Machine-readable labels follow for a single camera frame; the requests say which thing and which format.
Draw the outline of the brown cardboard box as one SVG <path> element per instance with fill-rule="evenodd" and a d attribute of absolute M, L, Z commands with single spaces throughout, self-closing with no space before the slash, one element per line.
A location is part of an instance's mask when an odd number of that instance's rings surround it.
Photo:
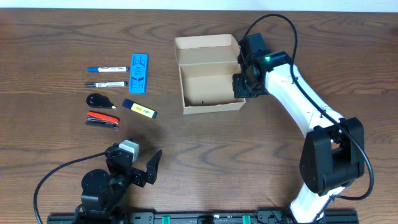
<path fill-rule="evenodd" d="M 182 92 L 187 114 L 240 110 L 244 98 L 235 98 L 233 75 L 240 73 L 239 46 L 231 34 L 175 38 Z"/>

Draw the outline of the red and black stapler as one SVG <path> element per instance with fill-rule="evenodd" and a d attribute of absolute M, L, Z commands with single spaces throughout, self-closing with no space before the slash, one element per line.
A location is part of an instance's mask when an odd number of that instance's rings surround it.
<path fill-rule="evenodd" d="M 98 113 L 94 111 L 87 112 L 86 125 L 98 126 L 103 128 L 119 128 L 120 120 L 117 117 L 108 114 Z"/>

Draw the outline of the blue plastic case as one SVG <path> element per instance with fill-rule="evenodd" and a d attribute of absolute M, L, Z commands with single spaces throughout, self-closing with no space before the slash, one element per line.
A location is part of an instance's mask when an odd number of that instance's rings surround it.
<path fill-rule="evenodd" d="M 149 56 L 148 54 L 133 53 L 130 76 L 129 76 L 129 92 L 132 94 L 146 94 L 147 72 L 148 72 Z"/>

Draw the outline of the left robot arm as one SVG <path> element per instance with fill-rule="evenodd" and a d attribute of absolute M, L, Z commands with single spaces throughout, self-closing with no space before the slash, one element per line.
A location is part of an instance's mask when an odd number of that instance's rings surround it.
<path fill-rule="evenodd" d="M 95 169 L 83 177 L 82 211 L 75 211 L 73 223 L 129 223 L 129 215 L 119 203 L 130 185 L 155 183 L 162 151 L 149 160 L 146 170 L 132 166 L 138 154 L 139 145 L 131 141 L 115 143 L 105 150 L 108 170 Z"/>

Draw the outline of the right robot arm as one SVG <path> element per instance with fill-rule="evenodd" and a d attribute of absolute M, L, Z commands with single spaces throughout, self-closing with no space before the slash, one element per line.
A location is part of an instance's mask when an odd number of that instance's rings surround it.
<path fill-rule="evenodd" d="M 303 186 L 290 204 L 297 223 L 325 218 L 324 209 L 364 174 L 363 125 L 330 108 L 302 78 L 284 51 L 271 52 L 261 34 L 239 41 L 241 73 L 233 75 L 235 98 L 274 96 L 301 130 L 305 142 L 300 158 Z"/>

